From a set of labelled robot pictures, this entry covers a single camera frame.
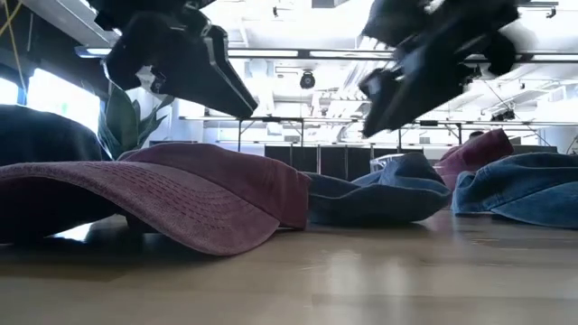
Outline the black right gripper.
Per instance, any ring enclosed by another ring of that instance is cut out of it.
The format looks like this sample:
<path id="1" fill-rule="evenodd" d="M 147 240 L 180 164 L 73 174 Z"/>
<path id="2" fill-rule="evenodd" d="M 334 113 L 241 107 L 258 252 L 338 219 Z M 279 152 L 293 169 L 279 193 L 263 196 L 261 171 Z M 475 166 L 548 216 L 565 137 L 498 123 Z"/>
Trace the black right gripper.
<path id="1" fill-rule="evenodd" d="M 392 69 L 375 69 L 359 83 L 359 90 L 369 100 L 369 112 L 362 134 L 366 138 L 381 131 L 395 131 L 419 116 L 456 97 L 456 78 L 424 70 L 402 74 L 401 60 L 426 45 L 449 26 L 452 18 L 462 17 L 477 0 L 443 0 L 432 12 L 434 0 L 374 0 L 363 36 L 395 49 Z"/>

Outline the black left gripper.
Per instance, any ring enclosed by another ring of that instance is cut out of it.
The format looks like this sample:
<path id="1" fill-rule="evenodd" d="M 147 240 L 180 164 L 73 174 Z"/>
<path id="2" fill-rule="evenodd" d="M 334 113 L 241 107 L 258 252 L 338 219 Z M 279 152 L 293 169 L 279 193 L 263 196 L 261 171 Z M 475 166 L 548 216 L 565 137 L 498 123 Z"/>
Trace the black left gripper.
<path id="1" fill-rule="evenodd" d="M 257 102 L 229 62 L 227 32 L 220 26 L 211 26 L 209 18 L 200 11 L 181 17 L 137 11 L 104 59 L 105 74 L 121 89 L 138 88 L 142 83 L 137 72 L 162 62 L 163 94 L 249 118 Z M 213 43 L 185 42 L 208 32 Z M 177 41 L 174 49 L 172 41 Z"/>

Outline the blue denim baseball cap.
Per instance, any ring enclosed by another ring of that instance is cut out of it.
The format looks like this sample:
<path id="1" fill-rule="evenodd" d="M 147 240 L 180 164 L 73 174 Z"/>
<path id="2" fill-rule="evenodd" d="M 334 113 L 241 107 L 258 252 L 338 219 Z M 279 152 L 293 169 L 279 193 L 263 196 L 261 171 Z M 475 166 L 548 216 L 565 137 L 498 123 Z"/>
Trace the blue denim baseball cap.
<path id="1" fill-rule="evenodd" d="M 418 222 L 446 207 L 452 191 L 422 153 L 405 153 L 354 181 L 309 173 L 308 219 L 334 227 Z"/>
<path id="2" fill-rule="evenodd" d="M 524 153 L 462 172 L 456 215 L 493 213 L 532 225 L 578 230 L 578 155 Z"/>
<path id="3" fill-rule="evenodd" d="M 107 159 L 97 135 L 83 124 L 25 106 L 0 104 L 0 166 Z"/>

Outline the maroon baseball cap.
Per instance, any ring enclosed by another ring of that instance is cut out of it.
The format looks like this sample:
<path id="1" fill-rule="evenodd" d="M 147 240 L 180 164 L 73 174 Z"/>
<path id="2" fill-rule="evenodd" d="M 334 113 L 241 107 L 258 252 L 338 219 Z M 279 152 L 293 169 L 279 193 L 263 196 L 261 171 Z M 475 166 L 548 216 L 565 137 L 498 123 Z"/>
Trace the maroon baseball cap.
<path id="1" fill-rule="evenodd" d="M 511 155 L 514 148 L 503 129 L 490 130 L 451 148 L 434 165 L 444 184 L 454 190 L 461 172 L 475 172 L 479 168 Z"/>
<path id="2" fill-rule="evenodd" d="M 207 255 L 238 255 L 307 224 L 311 180 L 275 159 L 168 143 L 110 162 L 0 167 L 0 244 L 118 214 Z"/>

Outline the clear plastic bin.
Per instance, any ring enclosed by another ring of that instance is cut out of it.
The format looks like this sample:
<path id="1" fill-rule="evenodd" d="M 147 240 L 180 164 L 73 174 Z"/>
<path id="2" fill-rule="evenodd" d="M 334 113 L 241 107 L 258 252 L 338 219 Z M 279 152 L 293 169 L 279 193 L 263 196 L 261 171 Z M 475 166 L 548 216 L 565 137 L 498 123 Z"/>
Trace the clear plastic bin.
<path id="1" fill-rule="evenodd" d="M 404 156 L 403 153 L 391 153 L 379 156 L 369 161 L 369 169 L 371 172 L 378 172 L 383 170 L 389 163 Z"/>

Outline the black partition panels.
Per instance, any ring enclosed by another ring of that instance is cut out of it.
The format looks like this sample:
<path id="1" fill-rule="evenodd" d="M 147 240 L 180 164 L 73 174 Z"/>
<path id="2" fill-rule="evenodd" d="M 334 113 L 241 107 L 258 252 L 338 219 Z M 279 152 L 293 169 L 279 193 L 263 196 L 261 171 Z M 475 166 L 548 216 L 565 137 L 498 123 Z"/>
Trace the black partition panels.
<path id="1" fill-rule="evenodd" d="M 265 146 L 265 156 L 313 172 L 352 181 L 371 172 L 370 161 L 397 153 L 423 153 L 423 147 L 377 144 L 299 144 Z"/>

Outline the green plant in white pot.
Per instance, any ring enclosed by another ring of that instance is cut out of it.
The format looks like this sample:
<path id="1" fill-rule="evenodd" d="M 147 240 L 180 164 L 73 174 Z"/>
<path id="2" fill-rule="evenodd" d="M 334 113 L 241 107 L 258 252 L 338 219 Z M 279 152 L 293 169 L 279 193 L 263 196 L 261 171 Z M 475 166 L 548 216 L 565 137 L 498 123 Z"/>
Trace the green plant in white pot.
<path id="1" fill-rule="evenodd" d="M 108 101 L 98 115 L 98 140 L 113 160 L 125 152 L 140 149 L 166 118 L 158 117 L 157 113 L 173 101 L 174 97 L 166 96 L 142 119 L 139 102 L 131 100 L 123 89 L 110 84 Z"/>

